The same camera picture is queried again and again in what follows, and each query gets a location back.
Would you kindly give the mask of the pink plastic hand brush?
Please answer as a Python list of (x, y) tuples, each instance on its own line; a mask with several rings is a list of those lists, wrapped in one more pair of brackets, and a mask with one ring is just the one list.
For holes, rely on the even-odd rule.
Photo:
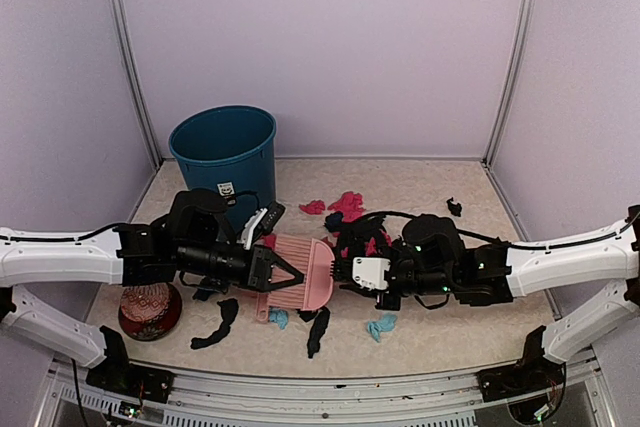
[(269, 294), (270, 307), (317, 311), (325, 306), (333, 293), (332, 262), (334, 254), (323, 241), (311, 238), (277, 235), (274, 248), (279, 252), (290, 252), (306, 264), (305, 282)]

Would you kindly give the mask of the pink plastic dustpan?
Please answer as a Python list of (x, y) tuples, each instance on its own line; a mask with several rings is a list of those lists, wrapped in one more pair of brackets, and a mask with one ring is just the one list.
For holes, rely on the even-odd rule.
[(270, 315), (269, 294), (259, 293), (255, 301), (255, 320), (259, 323), (268, 323)]

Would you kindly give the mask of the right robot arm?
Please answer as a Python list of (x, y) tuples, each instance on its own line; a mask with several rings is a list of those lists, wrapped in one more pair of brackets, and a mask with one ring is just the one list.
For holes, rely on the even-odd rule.
[(510, 303), (548, 289), (603, 280), (605, 286), (568, 316), (528, 334), (511, 373), (523, 391), (546, 379), (551, 365), (639, 314), (639, 208), (599, 230), (542, 242), (514, 243), (460, 229), (449, 217), (402, 213), (406, 223), (389, 241), (390, 212), (366, 214), (339, 229), (332, 276), (342, 287), (372, 296), (379, 310), (402, 299), (439, 295), (472, 307)]

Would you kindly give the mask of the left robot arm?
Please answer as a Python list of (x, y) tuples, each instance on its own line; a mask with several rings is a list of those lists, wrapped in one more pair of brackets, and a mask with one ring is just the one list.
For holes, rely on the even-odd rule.
[(1, 327), (96, 368), (121, 392), (140, 381), (115, 331), (85, 324), (41, 301), (30, 283), (93, 282), (125, 287), (169, 283), (185, 274), (270, 293), (304, 283), (303, 272), (257, 239), (284, 208), (272, 202), (236, 232), (228, 201), (207, 189), (181, 191), (168, 214), (150, 224), (116, 223), (93, 232), (20, 234), (1, 231)]

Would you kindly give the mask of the light blue scrap front right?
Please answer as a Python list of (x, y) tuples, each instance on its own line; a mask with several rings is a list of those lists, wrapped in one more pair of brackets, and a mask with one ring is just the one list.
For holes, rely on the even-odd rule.
[(383, 334), (395, 329), (397, 319), (395, 314), (385, 313), (378, 320), (368, 321), (366, 331), (376, 343), (380, 343)]

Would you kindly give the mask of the light blue scrap near dustpan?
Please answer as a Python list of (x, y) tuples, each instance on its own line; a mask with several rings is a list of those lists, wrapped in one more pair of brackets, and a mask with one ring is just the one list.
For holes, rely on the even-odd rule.
[(280, 330), (284, 330), (289, 323), (289, 314), (286, 310), (270, 307), (268, 322), (277, 325)]

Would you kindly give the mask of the black scrap front centre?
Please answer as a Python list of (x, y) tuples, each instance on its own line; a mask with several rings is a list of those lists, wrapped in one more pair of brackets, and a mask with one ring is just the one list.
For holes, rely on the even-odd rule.
[(324, 306), (317, 311), (298, 310), (297, 313), (305, 323), (312, 323), (307, 340), (307, 357), (312, 359), (321, 349), (321, 339), (328, 328), (331, 312)]

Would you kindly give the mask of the black scrap front left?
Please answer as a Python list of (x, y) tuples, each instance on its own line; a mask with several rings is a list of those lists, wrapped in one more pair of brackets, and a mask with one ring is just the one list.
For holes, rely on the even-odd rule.
[(239, 313), (239, 302), (235, 298), (229, 298), (219, 301), (217, 305), (220, 308), (221, 315), (221, 321), (218, 328), (208, 337), (192, 338), (190, 342), (190, 348), (192, 350), (200, 350), (216, 345), (230, 334), (232, 325)]

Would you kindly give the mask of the small pink scrap back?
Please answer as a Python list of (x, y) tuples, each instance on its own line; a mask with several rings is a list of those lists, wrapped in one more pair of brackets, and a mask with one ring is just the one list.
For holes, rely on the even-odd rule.
[(326, 205), (322, 200), (312, 200), (307, 204), (300, 204), (299, 209), (307, 215), (321, 215), (324, 213)]

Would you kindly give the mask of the black and blue scrap pile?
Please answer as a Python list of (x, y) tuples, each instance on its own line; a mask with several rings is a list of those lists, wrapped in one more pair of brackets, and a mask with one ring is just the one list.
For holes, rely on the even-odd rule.
[(339, 259), (355, 257), (386, 257), (392, 251), (392, 239), (384, 225), (387, 217), (397, 212), (377, 211), (347, 222), (342, 212), (325, 218), (325, 228), (336, 237), (334, 247)]

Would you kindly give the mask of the large pink scrap back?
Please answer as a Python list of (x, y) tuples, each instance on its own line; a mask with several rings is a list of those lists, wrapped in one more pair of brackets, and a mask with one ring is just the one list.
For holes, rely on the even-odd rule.
[(363, 196), (353, 191), (344, 192), (337, 201), (329, 205), (328, 210), (341, 213), (344, 222), (353, 222), (365, 213)]

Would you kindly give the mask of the small black scrap back right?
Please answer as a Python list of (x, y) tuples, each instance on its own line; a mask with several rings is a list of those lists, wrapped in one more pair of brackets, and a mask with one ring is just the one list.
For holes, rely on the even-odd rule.
[(462, 204), (458, 202), (454, 197), (450, 197), (446, 201), (446, 205), (449, 213), (454, 217), (460, 217), (462, 215)]

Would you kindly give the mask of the blue plastic waste bin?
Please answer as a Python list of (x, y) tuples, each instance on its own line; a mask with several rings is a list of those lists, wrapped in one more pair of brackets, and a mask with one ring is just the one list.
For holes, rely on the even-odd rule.
[(169, 151), (189, 189), (236, 198), (227, 218), (239, 231), (256, 210), (276, 199), (276, 131), (274, 116), (260, 108), (215, 107), (175, 127)]

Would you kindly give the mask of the front aluminium rail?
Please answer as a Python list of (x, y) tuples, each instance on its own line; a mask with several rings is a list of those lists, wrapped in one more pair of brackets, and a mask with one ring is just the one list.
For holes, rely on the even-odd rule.
[(618, 426), (591, 350), (555, 387), (487, 401), (472, 369), (369, 378), (277, 378), (172, 368), (165, 402), (85, 384), (85, 370), (54, 359), (36, 397), (31, 426)]

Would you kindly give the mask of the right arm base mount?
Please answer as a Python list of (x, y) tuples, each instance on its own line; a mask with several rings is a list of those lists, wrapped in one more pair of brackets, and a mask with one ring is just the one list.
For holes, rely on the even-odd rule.
[(545, 330), (545, 326), (540, 326), (527, 335), (522, 357), (515, 363), (483, 369), (476, 374), (484, 402), (533, 393), (566, 380), (566, 364), (544, 357)]

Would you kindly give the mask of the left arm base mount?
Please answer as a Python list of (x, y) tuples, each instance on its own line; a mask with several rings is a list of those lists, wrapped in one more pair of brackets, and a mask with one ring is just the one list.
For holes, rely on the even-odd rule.
[(99, 331), (106, 342), (105, 359), (88, 370), (86, 383), (142, 401), (166, 404), (174, 374), (168, 370), (132, 363), (118, 332), (106, 326), (101, 326)]

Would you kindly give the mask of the left aluminium frame post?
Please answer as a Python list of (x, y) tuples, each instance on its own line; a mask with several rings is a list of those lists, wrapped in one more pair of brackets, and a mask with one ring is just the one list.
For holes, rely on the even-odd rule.
[(114, 21), (120, 56), (133, 101), (134, 113), (141, 131), (143, 144), (145, 146), (149, 162), (152, 169), (157, 172), (163, 163), (163, 156), (158, 144), (157, 136), (152, 126), (141, 86), (134, 57), (133, 45), (127, 25), (125, 3), (124, 0), (109, 0), (109, 2), (111, 5), (111, 15)]

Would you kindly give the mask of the aluminium frame post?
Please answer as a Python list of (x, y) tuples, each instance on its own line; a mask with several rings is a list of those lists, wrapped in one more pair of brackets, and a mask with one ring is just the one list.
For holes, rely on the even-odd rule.
[(149, 162), (152, 169), (157, 172), (163, 163), (163, 156), (158, 144), (157, 136), (152, 126), (141, 86), (134, 57), (133, 45), (127, 25), (125, 3), (124, 0), (109, 0), (109, 2), (111, 5), (111, 15), (114, 21), (120, 56), (133, 101), (134, 113), (141, 131), (143, 144), (145, 146)]
[(520, 0), (516, 30), (512, 43), (507, 72), (500, 95), (497, 114), (493, 123), (489, 141), (482, 159), (483, 165), (492, 169), (496, 163), (500, 144), (506, 132), (508, 117), (525, 56), (529, 26), (534, 12), (535, 0)]

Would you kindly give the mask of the right aluminium frame post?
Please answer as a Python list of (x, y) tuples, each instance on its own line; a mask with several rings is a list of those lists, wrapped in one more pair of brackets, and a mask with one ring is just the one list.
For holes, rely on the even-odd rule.
[(492, 169), (496, 163), (500, 144), (506, 132), (508, 117), (525, 56), (529, 26), (534, 12), (535, 0), (520, 0), (516, 30), (512, 43), (507, 72), (500, 95), (497, 114), (493, 123), (489, 141), (482, 159), (483, 165)]

